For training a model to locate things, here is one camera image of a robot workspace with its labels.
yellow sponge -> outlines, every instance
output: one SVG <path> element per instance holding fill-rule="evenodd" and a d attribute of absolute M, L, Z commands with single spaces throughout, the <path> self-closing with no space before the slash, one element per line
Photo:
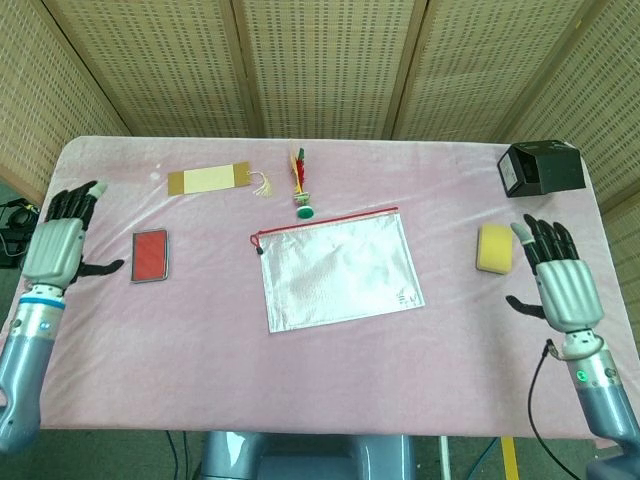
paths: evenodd
<path fill-rule="evenodd" d="M 478 231 L 476 268 L 493 273 L 509 273 L 513 260 L 511 229 L 504 225 L 483 225 Z"/>

pink tablecloth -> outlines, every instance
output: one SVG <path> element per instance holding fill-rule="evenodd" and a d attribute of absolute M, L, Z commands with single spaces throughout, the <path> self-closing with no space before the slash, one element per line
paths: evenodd
<path fill-rule="evenodd" d="M 425 308 L 269 335 L 259 229 L 296 222 L 288 153 L 303 146 L 317 219 L 398 206 Z M 519 248 L 506 276 L 477 271 L 476 232 L 524 212 L 570 228 L 592 267 L 609 342 L 640 407 L 640 364 L 594 195 L 507 199 L 504 145 L 332 140 L 82 137 L 50 193 L 106 180 L 85 258 L 126 268 L 66 296 L 42 395 L 49 428 L 235 429 L 529 436 L 526 395 L 545 339 L 561 337 L 504 301 L 537 301 Z M 167 173 L 249 160 L 251 188 L 168 197 Z M 131 234 L 169 232 L 168 280 L 131 284 Z M 534 403 L 544 436 L 589 437 L 563 364 L 549 359 Z"/>

floor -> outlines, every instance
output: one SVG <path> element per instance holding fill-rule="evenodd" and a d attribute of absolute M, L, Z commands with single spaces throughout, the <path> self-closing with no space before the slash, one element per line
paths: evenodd
<path fill-rule="evenodd" d="M 0 184 L 0 204 L 15 197 L 8 187 Z M 0 322 L 6 318 L 18 280 L 17 270 L 0 270 Z M 185 478 L 181 432 L 173 432 L 173 438 L 181 465 L 179 478 Z M 189 432 L 190 472 L 200 461 L 203 441 L 203 433 Z M 450 438 L 454 480 L 467 478 L 470 467 L 490 441 L 489 438 Z M 580 476 L 584 475 L 585 465 L 596 455 L 611 455 L 614 451 L 598 452 L 589 441 L 552 440 L 549 446 Z M 417 478 L 439 479 L 438 439 L 417 437 L 415 453 Z M 516 453 L 522 480 L 567 478 L 535 440 L 516 439 Z M 173 468 L 173 456 L 166 434 L 157 431 L 45 430 L 27 451 L 0 456 L 0 480 L 158 480 L 173 478 Z M 505 478 L 499 446 L 487 457 L 474 478 Z"/>

black tissue box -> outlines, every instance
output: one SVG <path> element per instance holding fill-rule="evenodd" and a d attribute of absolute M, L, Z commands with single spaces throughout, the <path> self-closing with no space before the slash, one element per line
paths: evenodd
<path fill-rule="evenodd" d="M 580 152 L 559 140 L 514 143 L 498 171 L 507 197 L 585 188 Z"/>

blue ring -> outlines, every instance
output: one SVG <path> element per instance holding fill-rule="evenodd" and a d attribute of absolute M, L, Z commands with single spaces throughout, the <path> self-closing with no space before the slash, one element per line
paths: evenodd
<path fill-rule="evenodd" d="M 49 300 L 48 298 L 33 298 L 33 297 L 26 297 L 26 298 L 21 298 L 20 301 L 18 302 L 19 304 L 22 303 L 36 303 L 36 304 L 41 304 L 41 305 L 48 305 L 50 307 L 55 307 L 55 308 L 59 308 L 60 310 L 64 310 L 64 303 L 62 302 L 56 302 L 55 300 Z"/>

